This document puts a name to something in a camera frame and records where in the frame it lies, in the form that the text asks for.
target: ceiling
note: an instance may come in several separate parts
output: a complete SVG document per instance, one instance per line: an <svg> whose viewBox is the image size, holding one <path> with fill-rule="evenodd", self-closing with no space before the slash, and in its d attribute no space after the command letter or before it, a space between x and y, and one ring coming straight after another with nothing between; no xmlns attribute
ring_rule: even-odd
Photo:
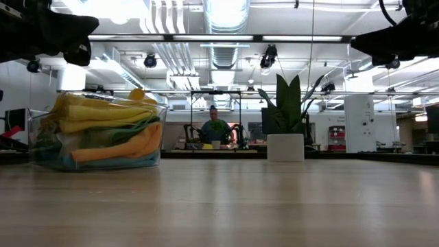
<svg viewBox="0 0 439 247"><path fill-rule="evenodd" d="M66 1L75 0L54 1L52 7L55 11L70 13L70 9L66 8ZM355 36L390 26L382 13L376 11L379 8L377 0L316 0L315 3L310 0L300 0L298 9L292 7L292 2L294 1L252 0L246 33ZM200 11L202 10L202 0L185 0L183 3L185 6L184 23L186 31L190 34L205 33L204 13ZM404 9L399 12L394 11L398 6L397 0L389 0L385 3L390 16L396 22L405 17ZM371 12L347 12L349 9L369 9L371 7L375 7ZM126 24L117 25L109 19L111 16L104 17L99 19L101 24L94 34L142 33L138 18L131 18ZM155 52L151 43L114 42L104 43L104 46L107 49L115 47L120 51L121 64L141 78L148 88L169 88L165 83L167 68L157 55L158 65L156 68L147 69L143 66L146 53ZM342 89L344 82L343 70L335 67L341 64L349 66L349 64L355 64L368 57L362 52L349 48L346 44L279 43L276 44L278 60L271 68L269 75L261 75L261 70L257 66L255 67L254 64L259 63L260 56L265 51L267 44L250 43L249 46L249 48L241 49L237 65L239 71L236 72L234 79L234 84L241 86L243 89L248 86L249 79L254 80L254 85L259 86L262 83L263 88L273 89L277 73L284 75L287 80L292 80L294 76L299 75L301 86L306 89L309 84L313 84L321 75L334 70L329 76L330 80L335 82L338 89ZM207 85L210 81L210 63L207 49L201 48L200 43L189 43L189 47L196 71L200 74L200 85ZM254 64L247 61L249 58L254 61ZM410 66L412 63L405 63L406 68L401 65L401 68L396 72L377 69L373 75L375 90L386 90L389 86L416 78L433 71L436 67L439 68L436 60L426 60ZM126 88L125 81L109 69L90 66L87 70L87 82L105 84L105 87L110 89ZM420 81L418 84L406 86L401 90L418 91L425 87L432 88L438 81L439 78L429 78Z"/></svg>

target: orange cloth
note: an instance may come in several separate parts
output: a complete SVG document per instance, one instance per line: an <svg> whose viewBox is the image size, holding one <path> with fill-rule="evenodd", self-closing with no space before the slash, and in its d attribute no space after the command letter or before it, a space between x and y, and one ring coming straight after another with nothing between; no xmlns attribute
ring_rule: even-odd
<svg viewBox="0 0 439 247"><path fill-rule="evenodd" d="M162 124L151 123L128 142L109 148L89 148L72 151L76 162L97 161L106 158L140 158L160 148Z"/></svg>

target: blue cloth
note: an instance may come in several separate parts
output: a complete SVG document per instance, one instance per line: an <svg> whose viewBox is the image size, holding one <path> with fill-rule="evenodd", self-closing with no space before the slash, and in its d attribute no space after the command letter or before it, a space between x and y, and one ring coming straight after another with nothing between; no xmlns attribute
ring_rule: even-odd
<svg viewBox="0 0 439 247"><path fill-rule="evenodd" d="M201 128L201 131L204 133L204 135L207 137L207 139L212 141L221 141L222 143L225 143L228 138L228 133L230 131L230 127L228 124L221 119L217 120L209 120L206 123L204 123L203 127Z"/></svg>
<svg viewBox="0 0 439 247"><path fill-rule="evenodd" d="M103 168L129 168L129 167L150 167L157 165L160 157L160 151L140 158L107 158L98 161L89 161L78 163L73 160L71 155L62 157L63 166L60 169L82 170L82 169L103 169Z"/></svg>

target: desk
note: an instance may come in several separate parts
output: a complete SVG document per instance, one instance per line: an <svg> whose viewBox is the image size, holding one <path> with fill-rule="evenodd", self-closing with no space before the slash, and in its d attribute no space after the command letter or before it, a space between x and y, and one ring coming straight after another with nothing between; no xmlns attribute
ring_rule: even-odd
<svg viewBox="0 0 439 247"><path fill-rule="evenodd" d="M163 160L69 174L0 166L2 246L439 246L439 169Z"/></svg>

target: white plant pot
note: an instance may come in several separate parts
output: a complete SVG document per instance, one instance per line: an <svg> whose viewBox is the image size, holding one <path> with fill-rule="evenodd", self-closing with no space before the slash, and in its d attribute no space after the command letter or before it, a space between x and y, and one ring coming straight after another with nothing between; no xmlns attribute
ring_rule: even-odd
<svg viewBox="0 0 439 247"><path fill-rule="evenodd" d="M305 161L303 134L269 134L267 158L272 162Z"/></svg>

